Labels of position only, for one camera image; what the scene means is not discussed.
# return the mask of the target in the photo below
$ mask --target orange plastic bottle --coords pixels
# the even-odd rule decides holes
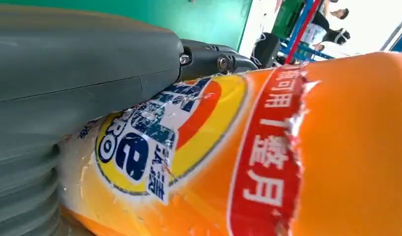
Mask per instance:
[[[402,236],[402,54],[311,63],[294,236]]]

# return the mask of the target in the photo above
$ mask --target blue lettering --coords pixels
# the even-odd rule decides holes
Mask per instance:
[[[149,152],[147,141],[135,133],[128,133],[118,144],[115,164],[134,180],[139,181],[144,173]]]

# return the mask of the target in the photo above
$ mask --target white chinese characters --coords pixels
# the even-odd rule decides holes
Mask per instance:
[[[269,98],[266,99],[265,108],[275,107],[289,107],[291,105],[292,93],[286,94],[269,94]]]
[[[260,135],[256,135],[249,165],[253,166],[256,162],[259,162],[268,168],[273,164],[278,170],[282,170],[284,162],[288,160],[286,153],[287,149],[282,137],[270,135],[268,138],[261,140]]]
[[[284,181],[282,179],[261,177],[256,175],[253,170],[249,170],[247,174],[256,181],[256,193],[250,193],[249,189],[243,189],[245,199],[278,207],[282,206],[284,192]]]

